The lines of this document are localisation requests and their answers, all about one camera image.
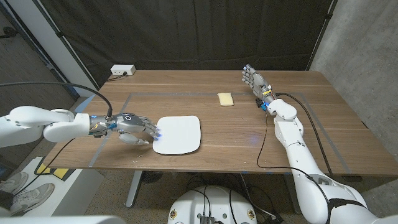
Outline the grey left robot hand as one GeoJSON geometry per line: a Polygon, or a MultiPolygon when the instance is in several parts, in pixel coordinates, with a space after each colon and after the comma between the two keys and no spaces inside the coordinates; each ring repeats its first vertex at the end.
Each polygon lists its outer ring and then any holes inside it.
{"type": "Polygon", "coordinates": [[[107,135],[108,131],[117,132],[122,142],[134,145],[144,145],[149,142],[135,137],[133,133],[146,133],[155,141],[160,136],[157,126],[145,116],[138,116],[133,113],[119,113],[110,117],[90,116],[89,135],[99,138],[107,135]]]}

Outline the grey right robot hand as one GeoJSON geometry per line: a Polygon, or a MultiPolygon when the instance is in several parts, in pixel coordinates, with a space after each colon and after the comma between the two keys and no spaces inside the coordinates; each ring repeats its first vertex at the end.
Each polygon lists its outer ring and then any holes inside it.
{"type": "Polygon", "coordinates": [[[250,64],[243,67],[242,74],[242,81],[252,89],[254,95],[257,97],[257,106],[266,111],[269,104],[275,100],[272,87],[250,64]]]}

